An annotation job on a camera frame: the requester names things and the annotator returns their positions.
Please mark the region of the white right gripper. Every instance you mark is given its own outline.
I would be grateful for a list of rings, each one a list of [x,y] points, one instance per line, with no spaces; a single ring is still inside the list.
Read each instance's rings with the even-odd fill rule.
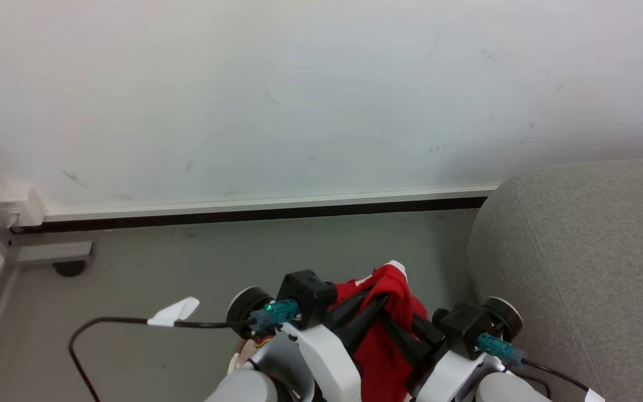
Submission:
[[[416,368],[426,364],[435,346],[444,343],[445,335],[434,324],[419,314],[412,314],[408,330],[396,322],[391,314],[383,311],[378,318],[396,349],[408,364]],[[427,376],[416,393],[415,401],[462,401],[479,381],[486,354],[469,360],[449,351]]]

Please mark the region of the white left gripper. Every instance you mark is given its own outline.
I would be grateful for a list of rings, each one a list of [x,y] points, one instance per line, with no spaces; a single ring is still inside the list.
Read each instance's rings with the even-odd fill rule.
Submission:
[[[304,330],[284,323],[282,330],[296,338],[302,359],[326,401],[361,401],[361,377],[354,355],[385,311],[388,294],[371,295],[366,287],[338,303],[326,314],[326,326]],[[345,328],[345,346],[330,330]]]

